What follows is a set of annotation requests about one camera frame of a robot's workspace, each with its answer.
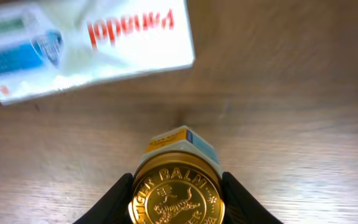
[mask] jar lid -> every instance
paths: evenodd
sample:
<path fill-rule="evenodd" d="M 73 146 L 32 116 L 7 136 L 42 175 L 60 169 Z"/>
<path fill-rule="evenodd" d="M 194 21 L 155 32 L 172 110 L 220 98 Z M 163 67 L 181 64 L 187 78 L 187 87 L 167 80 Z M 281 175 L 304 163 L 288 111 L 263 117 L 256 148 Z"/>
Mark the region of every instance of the jar lid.
<path fill-rule="evenodd" d="M 220 178 L 201 158 L 168 152 L 145 161 L 135 173 L 129 204 L 133 223 L 221 224 Z"/>

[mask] tiger balm jar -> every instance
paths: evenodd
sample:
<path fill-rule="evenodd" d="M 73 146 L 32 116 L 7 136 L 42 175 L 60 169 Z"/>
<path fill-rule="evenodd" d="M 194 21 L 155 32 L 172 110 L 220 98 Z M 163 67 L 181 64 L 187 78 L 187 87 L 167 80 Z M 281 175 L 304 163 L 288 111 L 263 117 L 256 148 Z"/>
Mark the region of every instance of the tiger balm jar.
<path fill-rule="evenodd" d="M 154 137 L 135 173 L 138 224 L 221 224 L 222 171 L 213 147 L 187 126 Z"/>

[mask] brown wooden surface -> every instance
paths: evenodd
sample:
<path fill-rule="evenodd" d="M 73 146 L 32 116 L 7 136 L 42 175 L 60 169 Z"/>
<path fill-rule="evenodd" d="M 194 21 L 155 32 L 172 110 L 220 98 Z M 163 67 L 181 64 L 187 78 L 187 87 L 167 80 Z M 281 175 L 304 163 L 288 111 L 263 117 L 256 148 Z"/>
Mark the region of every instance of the brown wooden surface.
<path fill-rule="evenodd" d="M 71 223 L 187 124 L 285 223 L 358 223 L 358 1 L 190 0 L 197 59 L 0 106 L 0 223 Z"/>

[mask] blue label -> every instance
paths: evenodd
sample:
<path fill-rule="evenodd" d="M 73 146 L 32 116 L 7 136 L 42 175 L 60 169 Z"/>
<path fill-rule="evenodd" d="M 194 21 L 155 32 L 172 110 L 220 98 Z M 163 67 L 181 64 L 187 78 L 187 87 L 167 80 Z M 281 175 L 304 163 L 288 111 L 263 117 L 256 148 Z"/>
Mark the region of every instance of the blue label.
<path fill-rule="evenodd" d="M 215 150 L 197 135 L 193 134 L 190 130 L 187 130 L 186 133 L 187 141 L 191 142 L 197 149 L 206 154 L 209 158 L 219 164 L 218 155 Z"/>
<path fill-rule="evenodd" d="M 42 59 L 49 60 L 56 67 L 59 65 L 63 39 L 58 31 L 49 31 L 45 35 L 36 37 L 32 45 Z"/>
<path fill-rule="evenodd" d="M 43 67 L 30 42 L 0 49 L 0 74 Z"/>

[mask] embossed tiger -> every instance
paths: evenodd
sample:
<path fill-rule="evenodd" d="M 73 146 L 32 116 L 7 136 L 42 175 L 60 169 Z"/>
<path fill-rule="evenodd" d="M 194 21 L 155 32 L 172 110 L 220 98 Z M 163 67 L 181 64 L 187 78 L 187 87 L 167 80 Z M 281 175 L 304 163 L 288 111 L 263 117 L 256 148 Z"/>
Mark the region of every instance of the embossed tiger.
<path fill-rule="evenodd" d="M 154 206 L 154 210 L 157 214 L 161 215 L 159 221 L 155 222 L 155 224 L 168 224 L 171 219 L 177 216 L 181 211 L 186 211 L 189 209 L 195 209 L 200 206 L 200 203 L 191 203 L 189 200 L 191 199 L 191 187 L 187 190 L 187 199 L 183 199 L 176 204 L 173 205 L 163 205 L 160 203 L 159 205 Z"/>

